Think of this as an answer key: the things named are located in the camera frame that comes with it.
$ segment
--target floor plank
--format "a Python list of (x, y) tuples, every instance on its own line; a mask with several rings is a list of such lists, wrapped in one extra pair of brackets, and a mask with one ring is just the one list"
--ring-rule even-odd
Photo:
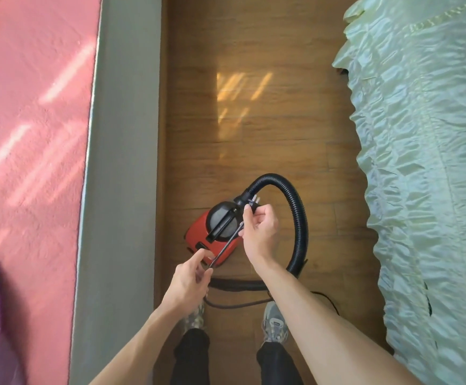
[[(277, 172), (292, 181), (306, 207), (309, 261), (301, 281), (329, 295), (343, 317), (386, 347), (372, 253), (377, 236), (366, 228), (351, 93), (331, 66), (344, 43), (343, 13), (353, 2), (169, 0), (163, 287), (189, 257), (188, 226), (258, 175)], [(294, 245), (291, 213), (277, 190), (260, 196), (280, 217), (276, 257), (286, 265)], [(255, 277), (242, 248), (216, 273)], [(221, 303), (263, 297), (210, 292)], [(255, 354), (263, 309), (207, 309), (212, 383), (260, 383)], [(168, 383), (177, 342), (176, 332), (160, 355), (156, 383)], [(292, 340), (288, 350), (305, 383), (313, 384)]]

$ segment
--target hand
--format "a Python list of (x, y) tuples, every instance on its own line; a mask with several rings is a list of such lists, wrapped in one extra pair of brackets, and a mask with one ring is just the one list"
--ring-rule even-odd
[(198, 250), (192, 258), (176, 266), (169, 288), (165, 292), (160, 306), (175, 312), (180, 319), (191, 314), (208, 292), (213, 269), (203, 269), (204, 257), (215, 258), (212, 252)]
[(279, 221), (271, 205), (257, 207), (254, 215), (249, 205), (244, 209), (244, 228), (239, 235), (244, 239), (247, 258), (258, 267), (263, 260), (272, 259), (278, 245)]

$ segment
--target vacuum cleaner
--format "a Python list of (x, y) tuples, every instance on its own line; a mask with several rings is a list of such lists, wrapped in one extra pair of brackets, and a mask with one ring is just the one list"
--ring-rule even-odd
[[(244, 207), (250, 205), (253, 213), (259, 206), (257, 194), (265, 186), (277, 187), (284, 195), (292, 211), (295, 228), (294, 252), (292, 253), (287, 270), (296, 278), (299, 278), (304, 265), (306, 264), (306, 252), (308, 249), (308, 222), (306, 212), (299, 194), (294, 186), (286, 178), (279, 174), (264, 174), (258, 177), (242, 194), (235, 197), (233, 201), (223, 201), (209, 211), (203, 213), (185, 233), (185, 241), (191, 253), (195, 253), (200, 248), (210, 250), (214, 259), (205, 257), (204, 263), (208, 267), (222, 265), (233, 253), (240, 242), (238, 233), (242, 230)], [(222, 291), (268, 291), (267, 286), (261, 280), (236, 280), (228, 278), (212, 277), (210, 287)], [(220, 309), (234, 309), (264, 302), (272, 301), (272, 297), (266, 300), (259, 300), (238, 305), (220, 305), (205, 302), (210, 306)]]

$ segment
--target black pants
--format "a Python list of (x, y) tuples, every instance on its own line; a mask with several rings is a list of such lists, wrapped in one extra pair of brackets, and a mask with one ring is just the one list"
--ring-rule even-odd
[[(209, 385), (208, 346), (203, 330), (191, 329), (174, 350), (176, 364), (171, 385)], [(281, 343), (265, 342), (256, 354), (262, 370), (262, 385), (303, 385), (294, 360)]]

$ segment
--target foot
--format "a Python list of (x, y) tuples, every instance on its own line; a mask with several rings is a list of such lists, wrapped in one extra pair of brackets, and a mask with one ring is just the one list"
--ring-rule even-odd
[(190, 330), (191, 328), (203, 329), (204, 327), (204, 302), (201, 304), (187, 317), (182, 320), (183, 332)]
[(288, 339), (288, 326), (285, 323), (285, 318), (279, 312), (278, 306), (271, 301), (265, 307), (262, 323), (263, 333), (265, 338), (263, 342), (284, 343)]

